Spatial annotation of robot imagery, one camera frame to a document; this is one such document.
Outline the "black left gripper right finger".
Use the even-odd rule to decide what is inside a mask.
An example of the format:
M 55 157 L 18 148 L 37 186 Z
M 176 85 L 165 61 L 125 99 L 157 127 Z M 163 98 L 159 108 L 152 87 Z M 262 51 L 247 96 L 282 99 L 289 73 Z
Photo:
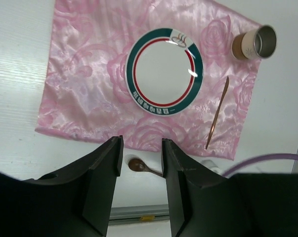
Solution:
M 162 139 L 161 163 L 167 185 L 171 235 L 179 237 L 193 217 L 194 202 L 189 187 L 211 187 L 225 178 L 192 159 L 167 138 Z

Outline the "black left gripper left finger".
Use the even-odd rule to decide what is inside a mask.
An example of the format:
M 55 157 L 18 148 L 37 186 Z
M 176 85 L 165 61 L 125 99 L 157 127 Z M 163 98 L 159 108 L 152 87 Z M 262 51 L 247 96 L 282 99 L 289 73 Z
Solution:
M 123 148 L 123 137 L 114 136 L 65 167 L 25 181 L 23 200 L 35 233 L 41 237 L 106 236 Z

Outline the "copper knife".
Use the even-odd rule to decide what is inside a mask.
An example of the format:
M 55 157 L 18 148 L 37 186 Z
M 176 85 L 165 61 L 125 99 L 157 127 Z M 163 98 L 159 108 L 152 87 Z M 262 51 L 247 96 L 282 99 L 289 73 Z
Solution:
M 222 92 L 222 95 L 221 95 L 221 98 L 220 98 L 220 101 L 219 101 L 219 105 L 218 105 L 218 108 L 217 108 L 216 113 L 214 115 L 213 122 L 212 122 L 212 125 L 211 125 L 211 128 L 210 128 L 210 131 L 209 131 L 209 135 L 208 135 L 208 139 L 207 139 L 207 143 L 206 143 L 206 147 L 205 147 L 206 150 L 208 149 L 210 141 L 212 139 L 212 136 L 213 136 L 213 133 L 214 133 L 214 130 L 215 130 L 215 126 L 216 126 L 216 123 L 217 123 L 217 120 L 218 120 L 219 112 L 220 112 L 223 100 L 225 98 L 225 95 L 228 91 L 229 83 L 230 83 L 230 79 L 229 79 L 229 77 L 227 77 L 225 85 L 224 85 L 224 89 L 223 89 L 223 92 Z

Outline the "pink floral satin placemat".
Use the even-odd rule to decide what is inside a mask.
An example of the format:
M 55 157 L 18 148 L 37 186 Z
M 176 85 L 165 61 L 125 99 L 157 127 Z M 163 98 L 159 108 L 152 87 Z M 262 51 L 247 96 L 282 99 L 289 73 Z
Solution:
M 197 45 L 204 80 L 194 102 L 169 117 L 136 105 L 125 82 L 133 44 L 156 28 L 175 28 Z M 236 60 L 233 39 L 259 23 L 213 0 L 58 0 L 36 131 L 103 143 L 122 135 L 125 146 L 158 152 L 175 141 L 198 157 L 234 159 L 260 60 Z M 206 150 L 224 89 L 215 130 Z

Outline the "white plate green red rim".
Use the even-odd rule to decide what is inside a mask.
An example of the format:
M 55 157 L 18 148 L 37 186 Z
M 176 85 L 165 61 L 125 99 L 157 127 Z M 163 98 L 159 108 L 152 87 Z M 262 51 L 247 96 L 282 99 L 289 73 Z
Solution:
M 201 89 L 203 60 L 187 34 L 173 28 L 148 31 L 131 47 L 125 64 L 132 99 L 155 116 L 187 109 Z

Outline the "steel cup with paper sleeve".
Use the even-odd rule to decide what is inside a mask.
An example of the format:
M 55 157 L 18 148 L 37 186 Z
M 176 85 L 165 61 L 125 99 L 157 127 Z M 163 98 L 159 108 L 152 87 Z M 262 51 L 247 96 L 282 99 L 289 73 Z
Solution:
M 231 44 L 231 53 L 238 60 L 267 59 L 277 47 L 277 34 L 270 25 L 236 36 Z

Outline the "copper spoon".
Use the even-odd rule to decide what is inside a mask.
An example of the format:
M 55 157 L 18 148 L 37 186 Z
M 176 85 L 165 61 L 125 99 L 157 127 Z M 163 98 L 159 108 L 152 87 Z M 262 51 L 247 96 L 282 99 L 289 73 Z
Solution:
M 163 177 L 162 173 L 149 168 L 146 163 L 139 158 L 132 158 L 128 161 L 128 167 L 134 172 L 150 172 L 157 176 Z

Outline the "aluminium front rail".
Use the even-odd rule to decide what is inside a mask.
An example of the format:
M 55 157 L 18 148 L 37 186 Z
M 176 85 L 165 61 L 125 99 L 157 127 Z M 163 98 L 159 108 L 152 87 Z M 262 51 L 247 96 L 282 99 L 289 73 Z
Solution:
M 111 209 L 109 226 L 167 221 L 169 219 L 167 204 L 114 207 Z

